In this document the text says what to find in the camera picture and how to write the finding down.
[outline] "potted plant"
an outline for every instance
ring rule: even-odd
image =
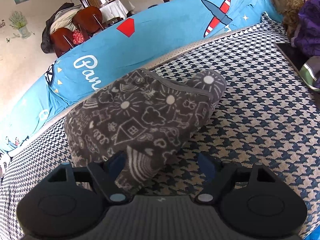
[[[27,29],[28,21],[23,16],[22,12],[14,11],[9,18],[9,21],[11,22],[10,26],[20,32],[21,38],[26,39],[31,35]]]

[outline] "blue bedding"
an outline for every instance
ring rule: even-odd
[[[320,240],[320,225],[316,227],[304,240]]]
[[[194,41],[250,26],[270,0],[174,0],[142,11],[60,57],[0,124],[0,149],[11,151],[62,110],[126,73]]]

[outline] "white star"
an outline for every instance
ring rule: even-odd
[[[247,19],[249,19],[249,17],[247,17],[246,15],[244,15],[242,18],[245,19],[245,21],[247,21]]]

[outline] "doodle print fabric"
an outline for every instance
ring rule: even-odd
[[[76,106],[66,117],[75,166],[127,154],[116,184],[135,193],[210,119],[226,89],[206,70],[185,84],[135,70]]]

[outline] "purple fabric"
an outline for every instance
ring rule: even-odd
[[[298,13],[300,24],[291,40],[306,56],[320,56],[320,0],[308,0]]]

